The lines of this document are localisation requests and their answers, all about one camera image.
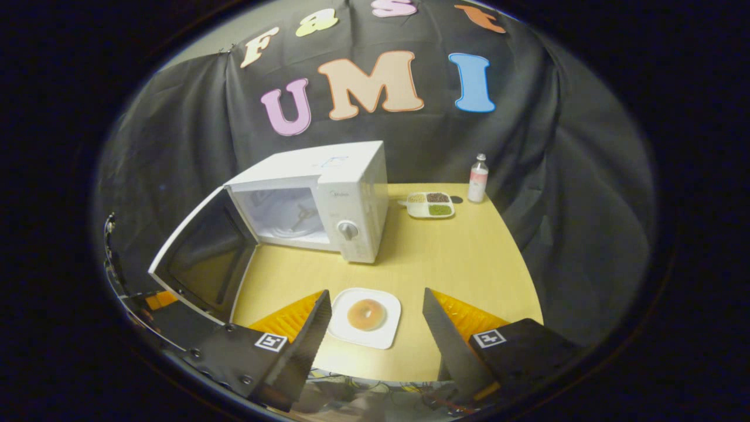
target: white microwave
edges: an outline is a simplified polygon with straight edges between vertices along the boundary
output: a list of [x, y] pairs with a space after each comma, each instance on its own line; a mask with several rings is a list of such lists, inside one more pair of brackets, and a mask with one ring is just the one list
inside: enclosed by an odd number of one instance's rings
[[227, 322], [258, 243], [373, 263], [388, 212], [385, 156], [381, 140], [271, 155], [203, 200], [148, 272], [194, 309]]

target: orange letter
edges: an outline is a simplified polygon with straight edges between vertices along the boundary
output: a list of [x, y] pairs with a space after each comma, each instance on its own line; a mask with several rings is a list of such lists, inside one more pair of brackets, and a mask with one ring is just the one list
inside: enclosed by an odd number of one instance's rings
[[466, 12], [466, 15], [469, 17], [469, 19], [471, 19], [472, 22], [481, 26], [482, 28], [499, 32], [500, 34], [506, 33], [505, 29], [503, 29], [502, 26], [493, 25], [493, 23], [490, 22], [490, 20], [496, 20], [494, 16], [488, 15], [485, 12], [480, 11], [478, 8], [473, 8], [471, 6], [455, 5], [455, 7]]
[[414, 111], [424, 107], [414, 89], [410, 64], [413, 59], [414, 53], [410, 51], [385, 52], [378, 57], [370, 76], [349, 59], [321, 65], [318, 72], [328, 77], [333, 97], [333, 110], [328, 116], [331, 120], [343, 120], [359, 113], [350, 102], [350, 92], [369, 113], [374, 112], [383, 88], [382, 108], [386, 111]]

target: microwave control knob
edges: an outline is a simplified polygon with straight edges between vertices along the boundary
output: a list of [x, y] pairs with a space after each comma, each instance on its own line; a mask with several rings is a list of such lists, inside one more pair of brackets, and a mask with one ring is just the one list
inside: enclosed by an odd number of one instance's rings
[[338, 223], [338, 231], [343, 234], [343, 238], [346, 240], [353, 239], [356, 235], [359, 234], [359, 230], [357, 229], [357, 226], [354, 225], [352, 222], [340, 222]]

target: white plate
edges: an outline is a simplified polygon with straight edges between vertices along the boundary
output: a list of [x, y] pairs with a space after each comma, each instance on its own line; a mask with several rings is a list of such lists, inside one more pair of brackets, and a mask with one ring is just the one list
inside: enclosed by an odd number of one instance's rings
[[[380, 302], [385, 308], [385, 321], [372, 331], [358, 330], [349, 324], [347, 313], [349, 308], [363, 299]], [[336, 296], [331, 305], [331, 321], [328, 323], [328, 333], [345, 342], [372, 348], [387, 349], [393, 344], [401, 317], [401, 302], [396, 296], [369, 288], [348, 288]]]
[[[409, 202], [411, 197], [419, 195], [426, 197], [428, 194], [444, 194], [448, 197], [448, 202], [427, 202], [427, 198], [424, 199], [424, 202]], [[406, 197], [406, 200], [399, 200], [398, 203], [405, 206], [409, 215], [416, 219], [447, 219], [456, 213], [451, 196], [445, 192], [413, 192]], [[430, 214], [430, 205], [445, 205], [451, 209], [451, 213], [444, 216], [433, 216]]]

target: yellow letter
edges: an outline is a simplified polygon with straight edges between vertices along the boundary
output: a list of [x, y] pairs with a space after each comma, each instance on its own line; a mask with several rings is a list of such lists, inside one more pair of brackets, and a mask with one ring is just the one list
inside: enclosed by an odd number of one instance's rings
[[270, 31], [263, 32], [258, 38], [253, 38], [252, 40], [250, 40], [250, 42], [245, 44], [248, 49], [244, 54], [244, 61], [241, 65], [239, 65], [239, 67], [244, 68], [250, 63], [255, 62], [257, 59], [260, 59], [260, 52], [258, 52], [258, 50], [264, 50], [266, 47], [268, 47], [271, 37], [278, 33], [279, 27], [277, 26]]
[[323, 29], [331, 28], [336, 22], [338, 22], [338, 18], [335, 17], [335, 14], [336, 11], [333, 9], [323, 9], [311, 14], [300, 21], [301, 26], [297, 28], [296, 35], [298, 37], [304, 37], [315, 31], [322, 31]]

